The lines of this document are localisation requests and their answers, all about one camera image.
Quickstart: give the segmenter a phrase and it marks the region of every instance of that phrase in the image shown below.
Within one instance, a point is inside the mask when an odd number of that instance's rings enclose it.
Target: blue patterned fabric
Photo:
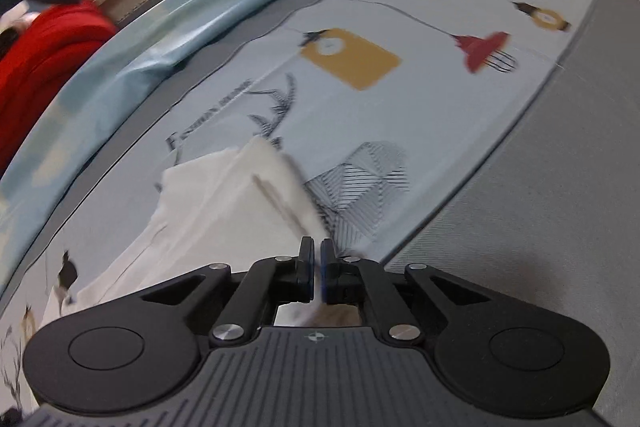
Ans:
[[[0,179],[0,291],[86,161],[174,66],[271,0],[165,0],[60,91]]]

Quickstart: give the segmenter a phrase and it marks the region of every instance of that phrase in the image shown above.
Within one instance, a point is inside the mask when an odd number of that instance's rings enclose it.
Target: white cloth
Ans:
[[[295,256],[300,239],[327,237],[289,163],[256,137],[167,169],[158,207],[146,229],[105,272],[71,299],[53,288],[41,327],[56,318],[116,299],[212,263],[234,272],[266,257]],[[321,306],[290,304],[276,323],[302,325]]]

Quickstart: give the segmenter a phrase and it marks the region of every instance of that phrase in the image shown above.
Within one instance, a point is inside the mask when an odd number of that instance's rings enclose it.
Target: red blanket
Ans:
[[[91,1],[43,12],[0,61],[0,172],[58,91],[116,28]]]

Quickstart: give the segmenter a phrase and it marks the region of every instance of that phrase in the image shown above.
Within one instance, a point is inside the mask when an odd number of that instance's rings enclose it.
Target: yellow square print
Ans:
[[[401,62],[397,55],[341,28],[319,32],[301,54],[357,90],[369,89]]]

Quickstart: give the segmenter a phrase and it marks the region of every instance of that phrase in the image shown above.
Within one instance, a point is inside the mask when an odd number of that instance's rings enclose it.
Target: yellow lamp print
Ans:
[[[350,31],[331,28],[305,34],[301,55],[357,90],[369,89],[400,57]]]
[[[567,31],[571,25],[565,21],[562,16],[553,10],[546,8],[538,8],[525,2],[515,2],[513,5],[523,13],[526,13],[533,19],[533,22],[539,28],[545,30],[560,30],[561,32]]]

